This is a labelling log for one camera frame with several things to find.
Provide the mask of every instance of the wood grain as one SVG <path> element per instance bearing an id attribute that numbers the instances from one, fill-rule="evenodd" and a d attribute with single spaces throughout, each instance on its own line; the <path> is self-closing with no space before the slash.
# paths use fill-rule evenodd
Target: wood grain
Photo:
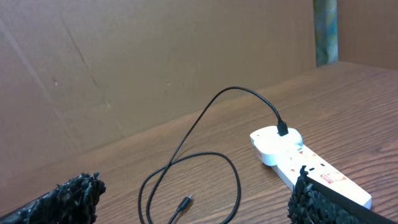
<path id="1" fill-rule="evenodd" d="M 397 71 L 336 62 L 259 93 L 302 133 L 309 148 L 372 195 L 375 212 L 397 222 L 397 86 Z M 166 164 L 198 113 L 3 181 L 0 214 L 80 172 L 101 171 L 108 189 L 98 204 L 97 223 L 139 223 L 137 194 L 142 181 Z M 273 124 L 271 110 L 253 96 L 224 101 L 208 111 L 178 154 L 217 151 L 234 162 L 243 194 L 231 223 L 289 223 L 291 192 L 272 169 L 261 164 L 249 140 L 251 132 Z M 155 181 L 147 184 L 145 200 Z M 154 223 L 166 223 L 190 194 L 194 204 L 177 223 L 225 219 L 236 196 L 228 163 L 203 156 L 171 167 L 152 203 Z"/>

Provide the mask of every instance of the cable connector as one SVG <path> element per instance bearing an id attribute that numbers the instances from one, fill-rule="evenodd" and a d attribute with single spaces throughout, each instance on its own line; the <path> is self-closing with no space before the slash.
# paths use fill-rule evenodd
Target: cable connector
<path id="1" fill-rule="evenodd" d="M 173 221 L 175 220 L 175 217 L 177 217 L 177 215 L 184 209 L 187 208 L 187 206 L 189 205 L 189 203 L 191 202 L 191 198 L 192 195 L 189 195 L 189 197 L 185 197 L 182 202 L 180 203 L 180 205 L 177 207 L 177 210 L 175 211 L 174 215 L 171 217 L 171 219 L 169 220 L 169 222 L 167 224 L 172 224 Z"/>
<path id="2" fill-rule="evenodd" d="M 279 136 L 284 136 L 286 134 L 289 133 L 289 131 L 287 130 L 287 125 L 285 121 L 278 121 L 278 125 L 276 126 L 278 129 L 278 134 Z"/>
<path id="3" fill-rule="evenodd" d="M 188 206 L 188 204 L 191 202 L 191 198 L 192 198 L 192 195 L 189 195 L 189 197 L 185 197 L 181 201 L 180 205 L 177 207 L 177 210 L 180 210 L 180 211 L 184 210 Z"/>

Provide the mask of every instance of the cardboard wall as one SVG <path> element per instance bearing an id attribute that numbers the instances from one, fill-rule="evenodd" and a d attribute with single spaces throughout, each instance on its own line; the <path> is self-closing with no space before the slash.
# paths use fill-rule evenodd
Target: cardboard wall
<path id="1" fill-rule="evenodd" d="M 398 1 L 339 0 L 339 59 L 398 69 Z"/>
<path id="2" fill-rule="evenodd" d="M 314 48 L 311 0 L 2 0 L 0 180 L 202 109 L 224 87 L 286 80 L 315 67 Z"/>

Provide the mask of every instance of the black textured object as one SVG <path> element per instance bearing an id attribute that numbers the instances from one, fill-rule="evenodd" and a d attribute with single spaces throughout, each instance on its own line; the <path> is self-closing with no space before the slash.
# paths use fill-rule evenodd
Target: black textured object
<path id="1" fill-rule="evenodd" d="M 348 213 L 338 204 L 313 189 L 307 177 L 308 172 L 300 170 L 300 177 L 289 200 L 289 214 L 294 224 L 346 223 L 360 224 L 364 222 Z"/>
<path id="2" fill-rule="evenodd" d="M 91 224 L 106 190 L 100 173 L 82 173 L 38 199 L 0 218 L 0 224 Z"/>

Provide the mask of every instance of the electrical outlet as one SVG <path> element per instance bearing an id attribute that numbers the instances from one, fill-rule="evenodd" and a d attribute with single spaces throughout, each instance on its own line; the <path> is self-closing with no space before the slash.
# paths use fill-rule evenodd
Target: electrical outlet
<path id="1" fill-rule="evenodd" d="M 274 134 L 272 127 L 253 132 L 250 135 L 251 142 L 257 149 L 260 160 L 271 166 L 290 190 L 293 190 L 300 176 L 300 169 L 306 166 L 305 170 L 311 179 L 366 208 L 371 208 L 371 195 L 302 142 L 300 143 L 299 139 L 302 141 L 302 138 L 298 131 L 289 128 L 287 137 L 283 138 Z"/>

